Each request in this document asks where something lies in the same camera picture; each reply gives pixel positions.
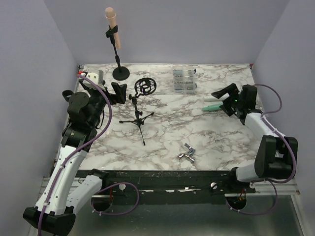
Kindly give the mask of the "green microphone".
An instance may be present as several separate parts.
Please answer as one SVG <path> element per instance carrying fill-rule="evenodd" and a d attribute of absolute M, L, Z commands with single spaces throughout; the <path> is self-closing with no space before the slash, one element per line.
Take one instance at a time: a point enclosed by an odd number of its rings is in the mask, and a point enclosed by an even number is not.
<path fill-rule="evenodd" d="M 203 107 L 202 111 L 203 112 L 219 111 L 221 109 L 222 105 L 223 105 L 223 103 L 217 103 L 217 104 L 209 105 L 207 107 Z"/>

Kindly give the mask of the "white microphone grey mesh head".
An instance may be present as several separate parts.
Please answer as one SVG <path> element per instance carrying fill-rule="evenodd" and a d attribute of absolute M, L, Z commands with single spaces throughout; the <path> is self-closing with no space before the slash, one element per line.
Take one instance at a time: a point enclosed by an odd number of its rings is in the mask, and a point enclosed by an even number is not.
<path fill-rule="evenodd" d="M 212 96 L 207 96 L 207 97 L 204 97 L 204 101 L 207 101 L 207 102 L 222 101 L 222 98 L 215 98 Z"/>

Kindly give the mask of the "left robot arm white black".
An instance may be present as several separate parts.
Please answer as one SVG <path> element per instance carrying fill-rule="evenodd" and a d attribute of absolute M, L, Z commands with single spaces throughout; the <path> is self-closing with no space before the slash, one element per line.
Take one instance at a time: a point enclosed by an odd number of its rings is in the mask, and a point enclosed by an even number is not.
<path fill-rule="evenodd" d="M 114 94 L 107 88 L 90 88 L 80 80 L 84 92 L 63 91 L 68 102 L 68 124 L 62 133 L 58 160 L 49 182 L 36 202 L 28 207 L 23 218 L 38 230 L 56 236 L 66 236 L 73 228 L 76 215 L 94 193 L 104 194 L 109 189 L 108 180 L 99 171 L 79 187 L 71 191 L 77 171 L 86 158 L 92 143 L 100 137 L 97 127 L 101 122 L 104 108 L 125 104 L 127 84 L 112 82 Z"/>

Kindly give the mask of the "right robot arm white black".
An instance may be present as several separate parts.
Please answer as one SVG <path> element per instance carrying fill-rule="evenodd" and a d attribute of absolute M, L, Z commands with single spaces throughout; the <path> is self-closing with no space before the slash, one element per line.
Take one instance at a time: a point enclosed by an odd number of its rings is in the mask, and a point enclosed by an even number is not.
<path fill-rule="evenodd" d="M 282 184 L 296 174 L 298 141 L 281 133 L 267 120 L 266 113 L 256 108 L 257 87 L 244 85 L 239 90 L 232 83 L 211 94 L 216 99 L 226 96 L 220 108 L 228 116 L 235 115 L 260 139 L 254 163 L 231 170 L 233 177 L 227 179 L 226 186 L 233 193 L 243 189 L 244 182 L 268 180 Z"/>

